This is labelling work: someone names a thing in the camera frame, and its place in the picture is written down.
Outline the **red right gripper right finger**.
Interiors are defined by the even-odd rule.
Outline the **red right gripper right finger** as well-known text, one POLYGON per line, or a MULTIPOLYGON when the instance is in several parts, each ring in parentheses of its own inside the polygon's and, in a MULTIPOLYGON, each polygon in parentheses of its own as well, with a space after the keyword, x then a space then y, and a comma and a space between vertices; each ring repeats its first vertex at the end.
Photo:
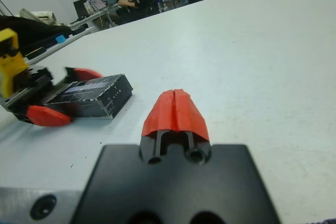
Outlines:
POLYGON ((185 156, 196 165, 205 164, 211 155, 207 125, 191 96, 182 89, 174 90, 176 128, 186 135, 185 156))

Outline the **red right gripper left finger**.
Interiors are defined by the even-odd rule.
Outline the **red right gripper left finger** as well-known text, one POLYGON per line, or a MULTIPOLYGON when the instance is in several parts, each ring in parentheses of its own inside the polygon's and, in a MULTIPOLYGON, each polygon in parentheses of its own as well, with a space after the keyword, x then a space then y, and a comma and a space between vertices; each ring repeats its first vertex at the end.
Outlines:
POLYGON ((140 141, 140 154, 146 164, 160 161, 164 145, 162 137, 165 133, 175 129, 173 101, 174 91, 164 91, 144 121, 140 141))

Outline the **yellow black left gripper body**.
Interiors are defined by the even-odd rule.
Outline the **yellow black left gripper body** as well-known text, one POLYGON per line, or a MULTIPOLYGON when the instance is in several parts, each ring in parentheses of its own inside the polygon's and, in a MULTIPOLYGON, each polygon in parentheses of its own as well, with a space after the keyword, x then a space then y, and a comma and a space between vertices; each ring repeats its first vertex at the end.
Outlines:
POLYGON ((1 30, 1 106, 6 111, 22 122, 31 122, 27 109, 45 106, 47 95, 54 91, 52 80, 47 68, 26 62, 15 31, 1 30))

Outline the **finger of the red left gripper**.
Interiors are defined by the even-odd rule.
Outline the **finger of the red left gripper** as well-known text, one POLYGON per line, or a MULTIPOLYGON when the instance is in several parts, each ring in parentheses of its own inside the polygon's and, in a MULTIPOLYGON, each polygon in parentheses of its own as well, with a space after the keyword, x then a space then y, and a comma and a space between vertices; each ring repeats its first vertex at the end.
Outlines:
POLYGON ((32 105, 27 109, 27 117, 38 126, 64 126, 72 118, 45 106, 32 105))
POLYGON ((101 78, 102 75, 90 69, 66 67, 68 80, 92 80, 101 78))

